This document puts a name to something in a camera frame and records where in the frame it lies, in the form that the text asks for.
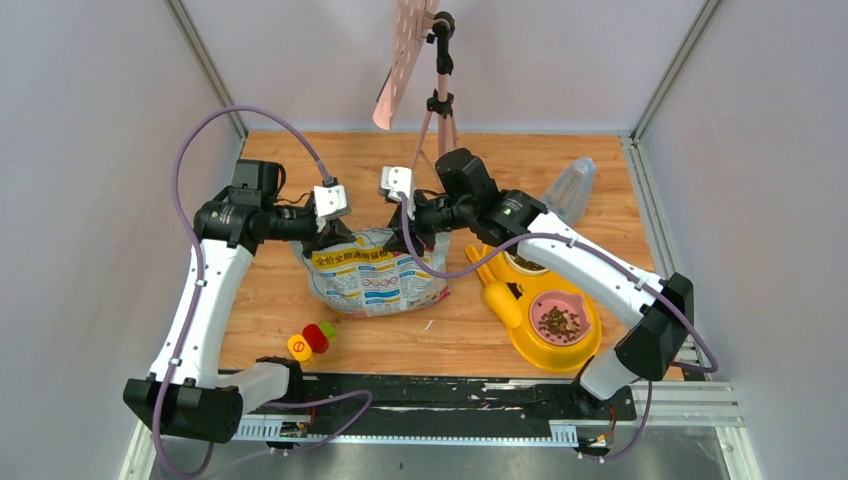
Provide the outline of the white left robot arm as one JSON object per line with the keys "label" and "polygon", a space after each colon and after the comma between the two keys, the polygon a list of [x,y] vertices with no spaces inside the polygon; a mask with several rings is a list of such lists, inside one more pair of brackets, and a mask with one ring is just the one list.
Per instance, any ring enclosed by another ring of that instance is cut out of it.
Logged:
{"label": "white left robot arm", "polygon": [[278,204],[282,165],[239,160],[229,186],[196,212],[186,284],[160,353],[144,379],[130,379],[123,401],[163,435],[224,444],[244,415],[271,402],[283,413],[306,400],[300,367],[261,357],[245,370],[219,375],[221,345],[238,288],[258,247],[292,241],[312,253],[351,234],[341,218],[350,211],[336,179],[316,186],[303,206]]}

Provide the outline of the pet food bag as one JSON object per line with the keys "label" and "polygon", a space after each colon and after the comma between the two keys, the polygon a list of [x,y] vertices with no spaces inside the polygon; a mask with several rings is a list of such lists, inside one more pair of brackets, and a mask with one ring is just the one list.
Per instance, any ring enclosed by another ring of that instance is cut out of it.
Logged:
{"label": "pet food bag", "polygon": [[310,292],[345,317],[375,317],[426,308],[450,295],[446,279],[422,270],[407,253],[386,251],[392,231],[356,231],[351,243],[306,255],[302,242],[291,244],[306,268]]}

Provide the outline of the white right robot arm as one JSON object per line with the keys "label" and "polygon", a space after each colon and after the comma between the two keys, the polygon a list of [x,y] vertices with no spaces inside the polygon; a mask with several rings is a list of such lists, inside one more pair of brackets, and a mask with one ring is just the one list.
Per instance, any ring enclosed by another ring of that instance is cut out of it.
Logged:
{"label": "white right robot arm", "polygon": [[561,276],[627,325],[626,335],[578,374],[570,392],[577,413],[596,417],[624,386],[659,381],[679,364],[681,347],[695,335],[688,277],[662,277],[612,255],[540,200],[499,188],[484,161],[466,148],[441,156],[435,169],[443,191],[423,200],[415,197],[411,169],[382,169],[379,192],[397,206],[392,228],[403,241],[400,251],[418,260],[426,235],[467,228],[495,253],[517,255]]}

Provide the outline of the yellow plastic scoop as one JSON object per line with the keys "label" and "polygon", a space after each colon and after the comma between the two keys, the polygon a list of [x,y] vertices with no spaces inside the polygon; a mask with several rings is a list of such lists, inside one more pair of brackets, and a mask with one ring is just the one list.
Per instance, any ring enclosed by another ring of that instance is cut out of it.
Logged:
{"label": "yellow plastic scoop", "polygon": [[520,276],[510,266],[504,253],[499,253],[482,265],[477,274],[483,283],[483,299],[507,330],[518,328],[525,309],[521,306],[524,295]]}

